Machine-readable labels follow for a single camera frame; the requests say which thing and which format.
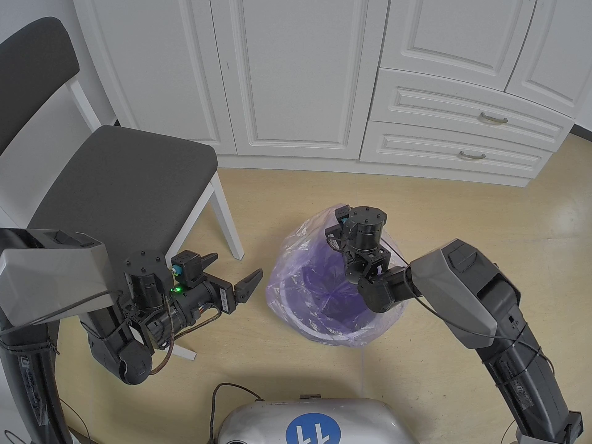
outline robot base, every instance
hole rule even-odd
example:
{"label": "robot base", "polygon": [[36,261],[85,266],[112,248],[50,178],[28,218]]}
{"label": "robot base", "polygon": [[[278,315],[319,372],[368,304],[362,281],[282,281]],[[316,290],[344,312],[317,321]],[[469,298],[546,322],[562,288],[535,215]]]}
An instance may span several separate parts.
{"label": "robot base", "polygon": [[419,444],[381,401],[256,401],[225,419],[218,444]]}

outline chair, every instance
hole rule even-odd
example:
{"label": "chair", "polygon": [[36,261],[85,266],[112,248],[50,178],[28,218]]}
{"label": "chair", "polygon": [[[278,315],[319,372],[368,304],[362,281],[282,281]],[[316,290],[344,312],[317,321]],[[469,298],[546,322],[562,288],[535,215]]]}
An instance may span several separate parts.
{"label": "chair", "polygon": [[[137,129],[101,126],[78,83],[79,70],[68,33],[56,18],[38,19],[0,44],[0,155],[64,84],[91,130],[43,198],[29,228],[95,237],[107,247],[117,272],[137,250],[159,250],[170,262],[211,201],[232,255],[240,260],[244,251],[218,178],[214,149]],[[18,227],[1,208],[0,214],[4,227]],[[118,277],[124,282],[123,275]]]}

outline white logo symbol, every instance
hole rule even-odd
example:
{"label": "white logo symbol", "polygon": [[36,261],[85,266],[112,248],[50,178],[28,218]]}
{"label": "white logo symbol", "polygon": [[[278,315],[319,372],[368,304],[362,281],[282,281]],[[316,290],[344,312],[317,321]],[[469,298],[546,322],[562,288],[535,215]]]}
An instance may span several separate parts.
{"label": "white logo symbol", "polygon": [[[330,436],[323,437],[320,423],[316,423],[314,428],[317,431],[317,444],[325,444],[330,439]],[[311,444],[312,438],[304,439],[301,425],[296,426],[296,433],[298,434],[298,444]]]}

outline metal handle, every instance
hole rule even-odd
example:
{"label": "metal handle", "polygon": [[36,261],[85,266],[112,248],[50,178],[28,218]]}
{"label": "metal handle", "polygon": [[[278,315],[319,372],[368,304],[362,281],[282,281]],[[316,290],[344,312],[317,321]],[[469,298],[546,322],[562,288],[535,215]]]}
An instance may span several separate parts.
{"label": "metal handle", "polygon": [[497,123],[498,125],[501,125],[502,123],[507,123],[508,119],[507,118],[496,118],[496,117],[490,117],[489,115],[485,115],[485,112],[481,112],[479,114],[479,119],[483,119],[483,120],[487,120],[489,122],[493,122],[493,123]]}
{"label": "metal handle", "polygon": [[468,159],[485,159],[485,153],[483,153],[481,156],[473,156],[472,154],[466,154],[462,150],[458,153],[458,156],[462,156],[463,158]]}

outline robotic arm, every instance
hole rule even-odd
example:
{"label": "robotic arm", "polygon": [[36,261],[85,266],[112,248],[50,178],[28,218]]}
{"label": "robotic arm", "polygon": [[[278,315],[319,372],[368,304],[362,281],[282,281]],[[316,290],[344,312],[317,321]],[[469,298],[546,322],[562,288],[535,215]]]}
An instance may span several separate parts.
{"label": "robotic arm", "polygon": [[398,302],[425,296],[462,344],[475,349],[518,424],[520,444],[572,444],[583,431],[569,411],[541,347],[520,311],[520,292],[479,250],[461,240],[433,250],[407,267],[389,269],[381,246],[385,212],[344,206],[326,229],[343,255],[346,277],[366,305],[384,313]]}
{"label": "robotic arm", "polygon": [[93,357],[124,383],[139,384],[151,374],[155,347],[201,327],[191,326],[209,308],[216,318],[233,313],[262,279],[259,269],[233,287],[204,272],[217,258],[186,250],[169,269],[158,252],[134,253],[122,265],[124,294],[101,242],[81,233],[0,228],[0,359],[33,443],[72,442],[54,377],[59,320],[78,315]]}

